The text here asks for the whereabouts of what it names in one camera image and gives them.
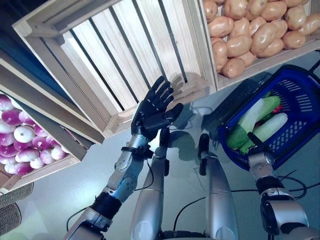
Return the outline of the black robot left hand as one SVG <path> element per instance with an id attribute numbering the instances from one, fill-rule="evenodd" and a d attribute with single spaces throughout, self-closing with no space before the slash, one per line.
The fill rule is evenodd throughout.
<path id="1" fill-rule="evenodd" d="M 167 109 L 174 100 L 173 92 L 170 82 L 164 76 L 155 81 L 139 103 L 131 121 L 132 135 L 141 135 L 151 142 L 159 130 L 170 126 L 180 116 L 184 108 L 182 103 L 177 103 L 170 110 Z"/>

